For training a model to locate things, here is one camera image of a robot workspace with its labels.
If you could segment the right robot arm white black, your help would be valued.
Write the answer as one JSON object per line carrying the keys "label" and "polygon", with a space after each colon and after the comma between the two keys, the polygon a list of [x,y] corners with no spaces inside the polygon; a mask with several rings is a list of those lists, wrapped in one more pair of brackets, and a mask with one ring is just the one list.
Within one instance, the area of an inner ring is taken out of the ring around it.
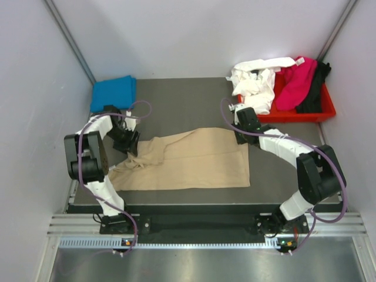
{"label": "right robot arm white black", "polygon": [[292,165],[297,172],[298,190],[266,219],[258,219],[260,232],[286,233],[296,219],[323,200],[343,191],[346,180],[334,149],[313,146],[283,134],[271,125],[262,125],[253,108],[242,103],[229,107],[234,115],[237,143],[257,146]]}

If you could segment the beige t shirt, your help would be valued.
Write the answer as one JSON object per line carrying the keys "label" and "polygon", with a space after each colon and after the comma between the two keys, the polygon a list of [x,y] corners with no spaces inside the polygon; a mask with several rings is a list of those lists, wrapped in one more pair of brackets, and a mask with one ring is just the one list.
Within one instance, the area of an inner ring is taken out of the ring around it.
{"label": "beige t shirt", "polygon": [[250,186],[248,145],[231,130],[207,127],[138,144],[109,172],[117,191],[216,189]]}

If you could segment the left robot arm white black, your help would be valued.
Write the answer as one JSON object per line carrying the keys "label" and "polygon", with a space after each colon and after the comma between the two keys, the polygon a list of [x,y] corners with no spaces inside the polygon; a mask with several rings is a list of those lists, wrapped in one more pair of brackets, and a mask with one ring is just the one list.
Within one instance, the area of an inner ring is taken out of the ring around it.
{"label": "left robot arm white black", "polygon": [[93,216],[100,224],[101,234],[131,234],[135,230],[125,201],[109,179],[110,166],[103,139],[110,137],[115,150],[136,157],[139,120],[130,109],[121,112],[115,106],[107,105],[102,112],[93,115],[82,130],[64,138],[70,178],[90,192],[102,208],[102,215]]}

